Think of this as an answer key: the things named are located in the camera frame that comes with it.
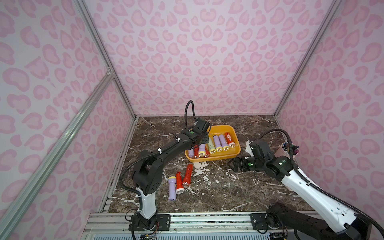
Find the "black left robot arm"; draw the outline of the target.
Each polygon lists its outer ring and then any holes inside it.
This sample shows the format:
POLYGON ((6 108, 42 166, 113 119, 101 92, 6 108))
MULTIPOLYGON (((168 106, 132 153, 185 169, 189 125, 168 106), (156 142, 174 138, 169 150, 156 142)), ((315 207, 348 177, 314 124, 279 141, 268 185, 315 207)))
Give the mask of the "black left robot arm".
POLYGON ((157 226, 156 191, 161 185, 163 169, 181 153, 209 142, 211 124, 196 117, 194 102, 188 101, 184 112, 184 129, 174 139, 153 151, 142 151, 137 160, 120 173, 118 183, 139 199, 139 209, 130 220, 132 231, 136 226, 152 230, 157 226))

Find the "red flashlight white logo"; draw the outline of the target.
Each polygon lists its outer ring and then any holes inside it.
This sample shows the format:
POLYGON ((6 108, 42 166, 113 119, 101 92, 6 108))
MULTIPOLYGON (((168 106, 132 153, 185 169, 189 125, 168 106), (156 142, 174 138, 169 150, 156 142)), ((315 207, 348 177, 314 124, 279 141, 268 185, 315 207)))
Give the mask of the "red flashlight white logo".
POLYGON ((229 132, 225 133, 225 138, 229 148, 234 148, 236 146, 236 143, 229 132))

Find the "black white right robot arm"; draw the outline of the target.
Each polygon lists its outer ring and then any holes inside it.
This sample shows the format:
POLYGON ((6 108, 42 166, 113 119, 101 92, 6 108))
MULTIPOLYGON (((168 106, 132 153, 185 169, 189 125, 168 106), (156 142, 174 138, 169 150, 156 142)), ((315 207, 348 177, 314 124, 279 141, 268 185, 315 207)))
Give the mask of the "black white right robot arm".
POLYGON ((293 145, 286 131, 269 130, 248 141, 246 146, 247 156, 229 161, 234 172, 265 173, 300 196, 321 216, 320 219, 310 217, 276 203, 267 210, 262 222, 267 228, 292 228, 295 235, 301 232, 316 240, 368 240, 372 228, 384 233, 383 227, 372 217, 326 192, 305 175, 294 159, 297 146, 293 145), (287 139, 282 154, 272 153, 269 144, 263 140, 265 135, 273 132, 281 132, 287 139))

